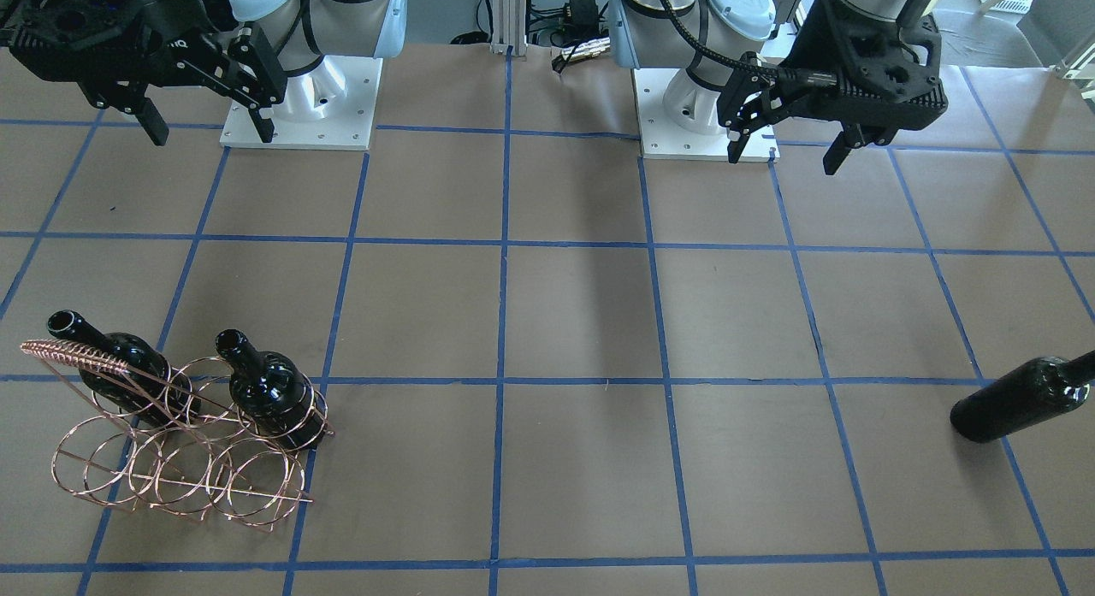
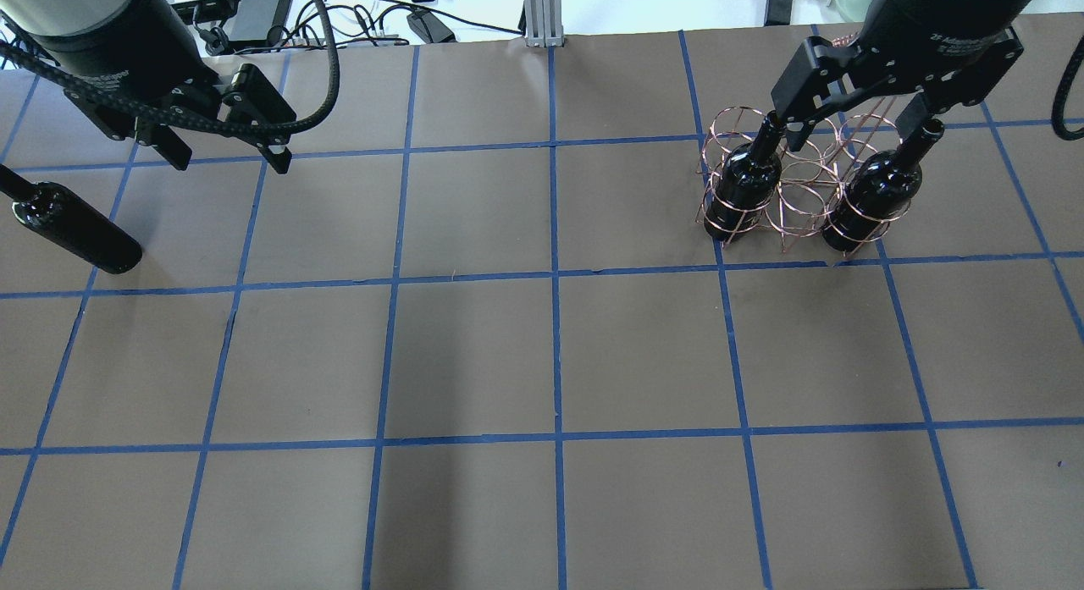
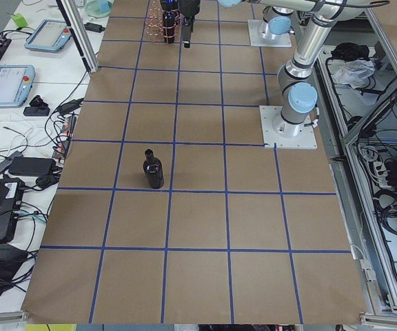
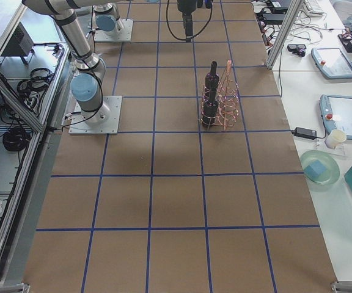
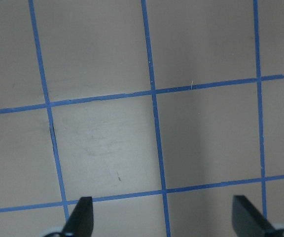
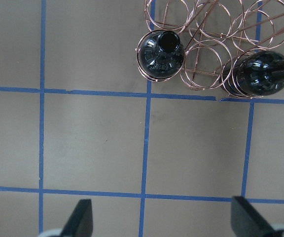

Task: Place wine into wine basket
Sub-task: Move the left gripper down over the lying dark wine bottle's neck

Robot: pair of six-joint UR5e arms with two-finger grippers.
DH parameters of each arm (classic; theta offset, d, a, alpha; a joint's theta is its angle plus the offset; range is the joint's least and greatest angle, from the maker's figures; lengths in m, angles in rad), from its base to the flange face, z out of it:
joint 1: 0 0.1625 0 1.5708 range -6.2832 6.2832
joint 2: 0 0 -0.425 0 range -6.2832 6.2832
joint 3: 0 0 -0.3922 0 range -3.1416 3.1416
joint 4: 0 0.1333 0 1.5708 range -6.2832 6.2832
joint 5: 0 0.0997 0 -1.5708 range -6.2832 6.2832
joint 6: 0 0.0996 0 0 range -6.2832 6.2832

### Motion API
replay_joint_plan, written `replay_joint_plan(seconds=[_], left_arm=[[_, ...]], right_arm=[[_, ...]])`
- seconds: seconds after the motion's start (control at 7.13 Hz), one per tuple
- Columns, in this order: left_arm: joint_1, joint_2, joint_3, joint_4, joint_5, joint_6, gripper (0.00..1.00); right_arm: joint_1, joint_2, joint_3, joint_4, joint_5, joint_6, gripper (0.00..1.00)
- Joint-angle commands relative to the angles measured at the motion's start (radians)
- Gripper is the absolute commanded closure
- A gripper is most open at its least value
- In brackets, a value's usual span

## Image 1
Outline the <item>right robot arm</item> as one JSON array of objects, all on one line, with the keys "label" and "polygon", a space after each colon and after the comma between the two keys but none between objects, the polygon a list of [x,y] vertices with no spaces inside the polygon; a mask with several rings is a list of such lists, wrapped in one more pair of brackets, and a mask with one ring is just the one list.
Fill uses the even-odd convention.
[{"label": "right robot arm", "polygon": [[3,46],[168,144],[149,88],[229,98],[227,147],[367,150],[407,0],[15,0]]}]

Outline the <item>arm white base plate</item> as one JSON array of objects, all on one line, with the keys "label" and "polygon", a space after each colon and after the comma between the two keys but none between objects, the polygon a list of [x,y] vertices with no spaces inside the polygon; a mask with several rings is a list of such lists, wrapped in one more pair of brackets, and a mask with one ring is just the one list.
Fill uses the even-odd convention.
[{"label": "arm white base plate", "polygon": [[632,78],[644,158],[728,161],[731,135],[717,123],[717,92],[684,68],[641,68]]},{"label": "arm white base plate", "polygon": [[373,133],[383,59],[325,56],[288,81],[287,96],[262,110],[274,124],[262,144],[247,110],[231,105],[220,144],[228,148],[367,151]]}]

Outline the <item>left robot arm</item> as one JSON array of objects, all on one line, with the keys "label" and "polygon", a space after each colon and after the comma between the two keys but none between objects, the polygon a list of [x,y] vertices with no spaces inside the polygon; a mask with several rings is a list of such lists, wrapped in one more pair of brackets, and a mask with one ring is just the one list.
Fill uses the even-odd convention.
[{"label": "left robot arm", "polygon": [[763,127],[829,121],[833,175],[848,154],[922,131],[948,108],[936,0],[814,0],[779,64],[761,47],[777,28],[773,0],[609,0],[615,62],[675,71],[665,108],[684,131],[725,135],[731,164]]}]

